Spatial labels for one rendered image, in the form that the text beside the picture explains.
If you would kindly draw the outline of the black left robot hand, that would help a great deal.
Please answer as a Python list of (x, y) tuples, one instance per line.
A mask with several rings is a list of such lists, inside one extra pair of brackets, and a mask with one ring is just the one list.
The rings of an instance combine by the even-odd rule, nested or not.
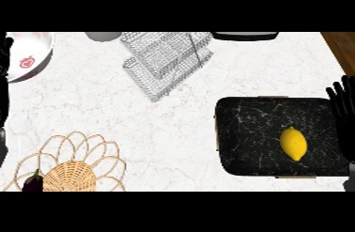
[(11, 95), (9, 95), (9, 67), (11, 67), (11, 48), (14, 39), (7, 32), (0, 32), (0, 128), (9, 117)]

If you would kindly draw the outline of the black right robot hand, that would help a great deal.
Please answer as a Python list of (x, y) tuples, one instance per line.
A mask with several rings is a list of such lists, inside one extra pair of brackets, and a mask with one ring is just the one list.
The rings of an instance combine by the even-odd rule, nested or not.
[(326, 92), (333, 104), (341, 151), (355, 162), (355, 76), (345, 75)]

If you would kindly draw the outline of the yellow lemon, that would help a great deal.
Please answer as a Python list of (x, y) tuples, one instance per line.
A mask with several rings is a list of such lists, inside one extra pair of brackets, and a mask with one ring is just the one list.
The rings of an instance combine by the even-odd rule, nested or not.
[(308, 151), (308, 142), (301, 131), (293, 127), (283, 131), (280, 145), (285, 153), (298, 162)]

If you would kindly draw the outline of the black marble tray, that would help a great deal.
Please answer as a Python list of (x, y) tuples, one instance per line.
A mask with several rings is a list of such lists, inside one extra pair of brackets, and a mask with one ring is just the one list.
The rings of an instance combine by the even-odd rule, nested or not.
[[(338, 142), (330, 100), (228, 97), (215, 106), (218, 150), (236, 176), (345, 177), (350, 161)], [(301, 131), (308, 151), (299, 161), (285, 153), (280, 136)]]

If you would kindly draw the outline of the white bowl with red print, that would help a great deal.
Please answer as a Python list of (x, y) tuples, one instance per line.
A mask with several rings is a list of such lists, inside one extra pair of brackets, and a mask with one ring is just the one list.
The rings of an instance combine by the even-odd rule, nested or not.
[(33, 78), (48, 67), (54, 55), (54, 32), (9, 32), (11, 47), (9, 82)]

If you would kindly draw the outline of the brown wooden board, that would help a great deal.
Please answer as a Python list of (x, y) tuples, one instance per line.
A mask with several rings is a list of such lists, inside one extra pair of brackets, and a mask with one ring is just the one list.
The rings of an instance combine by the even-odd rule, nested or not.
[(348, 76), (355, 76), (355, 32), (322, 32), (327, 46)]

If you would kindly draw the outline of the grey round object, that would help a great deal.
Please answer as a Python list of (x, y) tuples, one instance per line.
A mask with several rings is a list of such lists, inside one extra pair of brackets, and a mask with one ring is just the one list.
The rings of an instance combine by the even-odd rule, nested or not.
[(86, 32), (86, 36), (91, 40), (106, 42), (117, 39), (122, 36), (122, 32)]

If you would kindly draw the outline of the dark purple eggplant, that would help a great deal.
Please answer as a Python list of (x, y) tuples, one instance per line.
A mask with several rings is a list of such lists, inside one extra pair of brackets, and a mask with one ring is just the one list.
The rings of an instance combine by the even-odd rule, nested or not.
[(42, 192), (43, 191), (43, 177), (39, 175), (39, 171), (35, 171), (35, 174), (27, 178), (24, 187), (24, 192)]

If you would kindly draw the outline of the wicker placemat with loops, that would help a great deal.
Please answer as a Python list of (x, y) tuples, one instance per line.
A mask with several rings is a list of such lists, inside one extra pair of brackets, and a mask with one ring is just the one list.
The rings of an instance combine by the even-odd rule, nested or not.
[(26, 185), (42, 180), (45, 192), (123, 192), (125, 172), (119, 144), (101, 134), (73, 131), (54, 135), (18, 162), (4, 191), (21, 192)]

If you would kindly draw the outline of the black and white appliance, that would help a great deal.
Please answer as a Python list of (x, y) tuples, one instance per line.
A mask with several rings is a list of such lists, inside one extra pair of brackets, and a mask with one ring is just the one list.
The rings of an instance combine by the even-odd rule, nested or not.
[(276, 39), (279, 32), (214, 32), (212, 35), (217, 39), (252, 41)]

